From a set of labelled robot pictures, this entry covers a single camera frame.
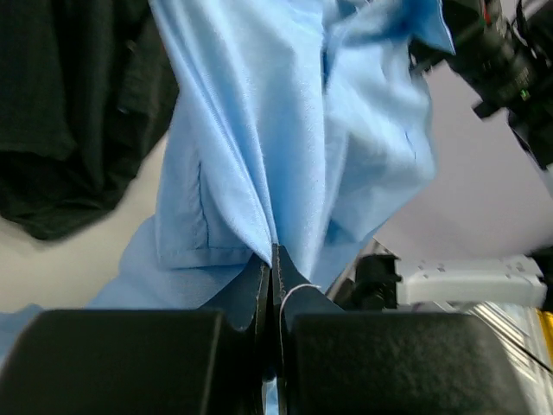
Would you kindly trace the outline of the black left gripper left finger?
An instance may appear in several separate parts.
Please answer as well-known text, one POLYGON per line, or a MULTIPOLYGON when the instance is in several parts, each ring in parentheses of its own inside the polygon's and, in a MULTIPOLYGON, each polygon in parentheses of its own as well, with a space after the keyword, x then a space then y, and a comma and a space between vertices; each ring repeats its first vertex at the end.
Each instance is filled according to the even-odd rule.
POLYGON ((260 414, 260 258, 197 310, 50 310, 1 371, 4 414, 260 414))

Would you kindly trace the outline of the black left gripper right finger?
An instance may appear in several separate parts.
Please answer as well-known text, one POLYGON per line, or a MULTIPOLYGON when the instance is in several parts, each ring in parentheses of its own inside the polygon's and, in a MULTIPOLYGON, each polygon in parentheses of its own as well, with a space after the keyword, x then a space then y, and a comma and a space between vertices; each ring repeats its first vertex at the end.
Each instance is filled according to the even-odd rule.
POLYGON ((343 310, 273 249, 280 414, 528 414, 499 337, 464 313, 343 310))

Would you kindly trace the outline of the light blue shirt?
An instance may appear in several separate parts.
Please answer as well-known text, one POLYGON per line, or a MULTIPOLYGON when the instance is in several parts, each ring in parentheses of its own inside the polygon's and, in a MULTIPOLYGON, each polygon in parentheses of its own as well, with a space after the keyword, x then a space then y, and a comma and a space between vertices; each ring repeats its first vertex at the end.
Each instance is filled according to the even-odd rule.
POLYGON ((145 1, 178 86, 156 211, 102 309, 194 309, 274 245, 326 289, 435 176, 409 45, 439 1, 145 1))

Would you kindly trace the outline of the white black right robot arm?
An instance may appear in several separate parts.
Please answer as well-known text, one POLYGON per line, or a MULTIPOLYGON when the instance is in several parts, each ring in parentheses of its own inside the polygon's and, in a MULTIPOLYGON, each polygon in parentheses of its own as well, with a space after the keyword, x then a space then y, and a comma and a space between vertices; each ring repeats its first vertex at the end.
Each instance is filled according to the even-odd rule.
POLYGON ((410 44, 417 72, 446 61, 479 95, 473 107, 481 119, 501 109, 519 144, 542 170, 552 164, 552 3, 530 16, 519 1, 504 17, 498 1, 447 1, 443 15, 454 41, 453 54, 410 44))

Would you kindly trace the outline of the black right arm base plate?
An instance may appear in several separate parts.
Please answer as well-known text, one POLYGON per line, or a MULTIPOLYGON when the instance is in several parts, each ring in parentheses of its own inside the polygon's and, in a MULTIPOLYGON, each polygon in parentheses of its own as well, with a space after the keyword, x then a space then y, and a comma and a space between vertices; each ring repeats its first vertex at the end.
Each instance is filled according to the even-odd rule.
POLYGON ((397 308, 396 273, 398 257, 393 254, 365 255, 354 266, 353 279, 338 284, 332 301, 343 310, 381 311, 397 308))

